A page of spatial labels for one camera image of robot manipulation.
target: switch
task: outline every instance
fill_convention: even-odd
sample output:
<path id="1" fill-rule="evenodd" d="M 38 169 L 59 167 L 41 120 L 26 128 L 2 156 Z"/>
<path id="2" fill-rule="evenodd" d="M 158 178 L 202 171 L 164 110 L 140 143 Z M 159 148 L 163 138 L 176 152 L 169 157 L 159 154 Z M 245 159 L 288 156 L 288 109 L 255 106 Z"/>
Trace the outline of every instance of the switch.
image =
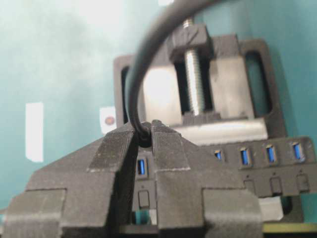
<path id="1" fill-rule="evenodd" d="M 139 206 L 140 209 L 150 207 L 150 199 L 148 191 L 139 191 Z"/>

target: rectangular button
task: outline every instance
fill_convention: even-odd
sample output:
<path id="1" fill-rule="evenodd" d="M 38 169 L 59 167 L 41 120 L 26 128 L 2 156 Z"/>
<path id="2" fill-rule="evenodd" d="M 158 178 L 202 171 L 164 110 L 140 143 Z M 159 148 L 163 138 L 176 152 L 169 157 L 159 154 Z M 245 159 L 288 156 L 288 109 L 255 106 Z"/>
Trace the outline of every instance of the rectangular button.
<path id="1" fill-rule="evenodd" d="M 309 183 L 308 183 L 307 175 L 297 176 L 297 186 L 300 192 L 309 191 Z"/>
<path id="2" fill-rule="evenodd" d="M 149 192 L 148 191 L 139 191 L 139 206 L 141 209 L 150 207 L 150 200 L 149 200 Z"/>

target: usb port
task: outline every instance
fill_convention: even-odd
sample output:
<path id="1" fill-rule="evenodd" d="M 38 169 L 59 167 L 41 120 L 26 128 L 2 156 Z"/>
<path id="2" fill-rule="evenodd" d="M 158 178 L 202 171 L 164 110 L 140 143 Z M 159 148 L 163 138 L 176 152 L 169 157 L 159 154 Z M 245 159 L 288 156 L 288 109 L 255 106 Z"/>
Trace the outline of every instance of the usb port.
<path id="1" fill-rule="evenodd" d="M 144 160 L 138 160 L 138 174 L 144 175 L 145 174 L 145 163 Z"/>
<path id="2" fill-rule="evenodd" d="M 247 148 L 242 148 L 241 149 L 241 159 L 242 159 L 242 164 L 243 165 L 249 165 L 249 153 Z"/>
<path id="3" fill-rule="evenodd" d="M 215 155 L 219 160 L 221 160 L 221 151 L 220 151 L 220 150 L 216 150 L 216 151 L 214 152 L 214 155 Z"/>
<path id="4" fill-rule="evenodd" d="M 296 160 L 302 162 L 305 160 L 300 143 L 293 143 L 293 150 Z"/>
<path id="5" fill-rule="evenodd" d="M 267 152 L 267 157 L 268 157 L 268 161 L 270 163 L 274 163 L 275 162 L 275 152 L 274 152 L 274 147 L 272 145 L 268 145 L 266 147 L 266 152 Z"/>

